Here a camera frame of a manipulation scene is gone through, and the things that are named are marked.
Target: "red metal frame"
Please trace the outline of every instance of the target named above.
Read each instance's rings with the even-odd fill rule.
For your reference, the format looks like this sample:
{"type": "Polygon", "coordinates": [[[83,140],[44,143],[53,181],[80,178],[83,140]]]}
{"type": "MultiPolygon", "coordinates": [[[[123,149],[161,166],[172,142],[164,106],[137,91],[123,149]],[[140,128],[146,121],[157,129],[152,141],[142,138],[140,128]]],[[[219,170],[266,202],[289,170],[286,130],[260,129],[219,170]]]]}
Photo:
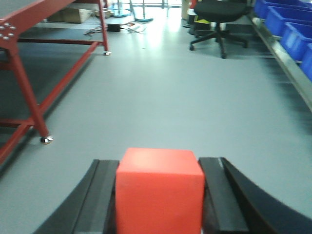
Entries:
{"type": "MultiPolygon", "coordinates": [[[[0,148],[0,164],[6,160],[14,147],[30,128],[35,127],[42,137],[47,137],[49,135],[48,129],[43,119],[43,114],[48,110],[54,100],[72,80],[72,78],[79,71],[79,69],[86,62],[97,46],[102,45],[105,52],[109,51],[102,10],[99,10],[101,26],[103,29],[102,41],[19,38],[21,33],[73,2],[75,2],[75,0],[37,0],[32,4],[0,19],[0,26],[4,26],[5,28],[5,30],[2,30],[1,33],[3,34],[3,37],[7,36],[7,40],[4,40],[3,37],[0,38],[0,48],[5,50],[8,57],[8,61],[0,61],[0,70],[13,71],[31,113],[31,116],[28,119],[0,119],[0,126],[16,128],[9,140],[0,148]],[[74,64],[69,72],[62,78],[62,80],[55,86],[55,88],[45,98],[45,100],[41,104],[37,104],[36,97],[18,53],[19,50],[17,43],[19,41],[37,43],[84,44],[90,45],[90,47],[74,64]]],[[[76,2],[97,3],[99,9],[103,9],[104,6],[103,0],[78,0],[76,2]]]]}

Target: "cardboard box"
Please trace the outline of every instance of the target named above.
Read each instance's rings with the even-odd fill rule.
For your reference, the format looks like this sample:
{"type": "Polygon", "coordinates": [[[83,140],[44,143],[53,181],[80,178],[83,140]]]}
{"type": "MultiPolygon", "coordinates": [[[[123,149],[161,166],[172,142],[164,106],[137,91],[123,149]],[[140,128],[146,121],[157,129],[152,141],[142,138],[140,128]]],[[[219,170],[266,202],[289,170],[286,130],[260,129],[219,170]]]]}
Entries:
{"type": "Polygon", "coordinates": [[[67,23],[83,23],[91,16],[92,11],[86,9],[75,9],[66,7],[50,17],[48,21],[67,22],[67,23]]]}

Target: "black office chair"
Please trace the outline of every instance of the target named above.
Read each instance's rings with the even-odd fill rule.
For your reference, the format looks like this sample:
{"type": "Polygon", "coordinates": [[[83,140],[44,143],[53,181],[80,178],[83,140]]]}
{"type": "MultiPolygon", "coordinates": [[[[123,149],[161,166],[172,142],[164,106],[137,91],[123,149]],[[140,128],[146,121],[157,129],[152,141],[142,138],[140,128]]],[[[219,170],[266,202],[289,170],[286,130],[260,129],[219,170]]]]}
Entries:
{"type": "Polygon", "coordinates": [[[194,50],[193,44],[205,41],[211,38],[216,38],[216,42],[219,43],[221,49],[221,57],[226,59],[226,53],[224,51],[224,46],[222,42],[222,38],[229,38],[232,40],[236,40],[239,42],[244,43],[243,47],[248,47],[248,41],[239,38],[237,36],[231,35],[228,31],[222,31],[220,29],[220,23],[224,22],[232,22],[243,15],[247,14],[248,7],[246,3],[242,2],[231,2],[231,1],[218,1],[218,0],[203,0],[196,4],[194,8],[195,13],[210,22],[215,22],[215,31],[209,32],[205,36],[196,36],[196,40],[191,41],[190,50],[194,50]]]}

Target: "table leg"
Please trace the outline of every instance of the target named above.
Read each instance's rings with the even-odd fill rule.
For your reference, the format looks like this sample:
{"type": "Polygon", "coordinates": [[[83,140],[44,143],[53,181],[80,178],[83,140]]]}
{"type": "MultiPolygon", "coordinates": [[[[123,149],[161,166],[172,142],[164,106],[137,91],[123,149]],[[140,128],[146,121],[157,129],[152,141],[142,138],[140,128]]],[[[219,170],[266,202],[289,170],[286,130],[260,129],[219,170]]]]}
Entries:
{"type": "Polygon", "coordinates": [[[50,143],[50,141],[52,140],[50,139],[51,136],[49,136],[48,129],[43,120],[42,112],[37,105],[35,94],[29,83],[27,74],[20,60],[20,56],[18,55],[18,53],[12,54],[10,51],[8,51],[8,56],[12,71],[18,81],[19,87],[28,105],[31,117],[34,120],[35,128],[38,130],[40,136],[42,137],[41,142],[45,144],[50,143]]]}
{"type": "Polygon", "coordinates": [[[102,26],[102,38],[103,38],[103,46],[104,46],[104,55],[109,56],[111,52],[109,51],[108,48],[108,43],[107,43],[107,32],[105,28],[105,16],[103,14],[103,1],[98,0],[98,12],[99,12],[99,19],[101,21],[101,26],[102,26]]]}

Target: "chair base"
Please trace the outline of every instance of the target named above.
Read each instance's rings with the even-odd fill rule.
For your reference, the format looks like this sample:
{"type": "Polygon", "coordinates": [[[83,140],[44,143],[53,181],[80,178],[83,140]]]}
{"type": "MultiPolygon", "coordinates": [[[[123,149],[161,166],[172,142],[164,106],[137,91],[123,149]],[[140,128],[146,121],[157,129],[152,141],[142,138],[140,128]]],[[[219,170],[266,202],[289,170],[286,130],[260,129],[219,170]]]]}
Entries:
{"type": "Polygon", "coordinates": [[[221,58],[223,58],[223,59],[226,59],[227,54],[225,53],[225,50],[224,50],[222,38],[229,38],[229,39],[234,40],[234,41],[242,42],[242,43],[244,43],[243,44],[244,48],[248,47],[248,41],[247,40],[240,38],[240,37],[237,37],[237,36],[234,36],[234,35],[230,34],[229,31],[227,31],[227,30],[222,31],[220,29],[220,23],[216,24],[215,31],[211,31],[209,34],[207,34],[203,37],[199,37],[198,35],[196,35],[196,38],[197,38],[196,40],[193,40],[190,43],[190,50],[191,51],[194,50],[193,44],[201,42],[201,41],[205,41],[205,40],[208,40],[211,38],[215,38],[215,41],[219,43],[220,50],[221,50],[221,58]]]}

